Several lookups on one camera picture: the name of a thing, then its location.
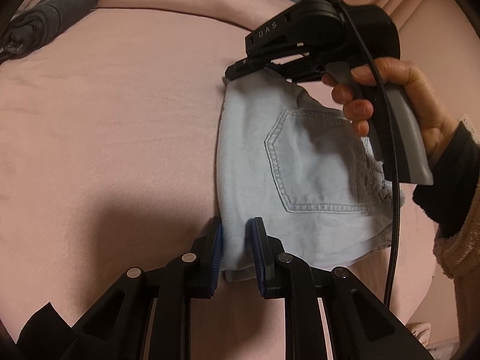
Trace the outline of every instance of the bed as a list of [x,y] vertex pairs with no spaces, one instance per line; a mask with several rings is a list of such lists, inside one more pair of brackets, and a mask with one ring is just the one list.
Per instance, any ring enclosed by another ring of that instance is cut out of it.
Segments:
[[[218,213],[223,73],[248,31],[291,4],[100,0],[0,66],[0,319],[14,339],[47,302],[73,324],[127,269],[163,266],[205,232]],[[305,87],[335,107],[329,88]],[[406,323],[430,286],[435,229],[402,188],[392,311]],[[388,253],[351,267],[380,298]],[[254,280],[221,279],[212,300],[193,301],[192,356],[281,358],[283,317]]]

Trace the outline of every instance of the black cable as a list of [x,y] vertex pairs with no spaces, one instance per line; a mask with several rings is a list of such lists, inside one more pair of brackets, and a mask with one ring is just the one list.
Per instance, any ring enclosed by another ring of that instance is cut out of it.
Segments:
[[398,257],[398,243],[400,237],[400,183],[398,181],[398,164],[397,164],[397,151],[395,150],[395,139],[393,132],[393,123],[392,123],[392,114],[390,110],[390,104],[387,100],[387,94],[385,92],[385,86],[383,85],[382,77],[378,72],[378,68],[374,63],[373,58],[371,57],[370,52],[366,44],[363,42],[362,36],[360,35],[357,27],[355,26],[346,6],[344,4],[338,4],[338,7],[342,10],[345,15],[346,20],[351,26],[352,30],[355,33],[355,36],[358,40],[358,45],[360,50],[363,53],[363,57],[367,60],[368,65],[373,73],[375,78],[375,83],[377,88],[380,90],[381,98],[385,104],[385,113],[387,116],[388,127],[390,131],[390,159],[392,160],[392,192],[393,192],[393,218],[392,218],[392,247],[390,249],[390,261],[388,262],[388,273],[387,280],[385,284],[385,295],[383,296],[383,304],[387,308],[390,307],[390,300],[392,297],[393,282],[395,277],[395,269],[397,268],[397,257]]

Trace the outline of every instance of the black sleeve cuff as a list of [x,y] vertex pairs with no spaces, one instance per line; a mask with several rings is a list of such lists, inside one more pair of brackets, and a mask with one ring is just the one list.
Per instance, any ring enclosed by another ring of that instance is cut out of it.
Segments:
[[480,148],[460,123],[452,142],[433,169],[433,185],[418,185],[413,201],[440,226],[444,237],[458,233],[475,195]]

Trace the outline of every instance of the back pocket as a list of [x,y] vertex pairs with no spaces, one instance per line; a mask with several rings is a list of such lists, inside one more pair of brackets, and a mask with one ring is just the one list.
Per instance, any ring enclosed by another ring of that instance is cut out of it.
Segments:
[[284,109],[265,140],[272,175],[288,212],[367,210],[365,148],[350,122]]

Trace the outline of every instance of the pink wall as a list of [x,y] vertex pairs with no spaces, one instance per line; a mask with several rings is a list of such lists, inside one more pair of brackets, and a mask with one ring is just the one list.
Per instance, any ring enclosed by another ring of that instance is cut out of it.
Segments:
[[[480,39],[454,0],[424,0],[400,30],[402,59],[415,61],[455,118],[480,130]],[[411,322],[432,324],[430,343],[458,336],[453,282],[437,267]]]

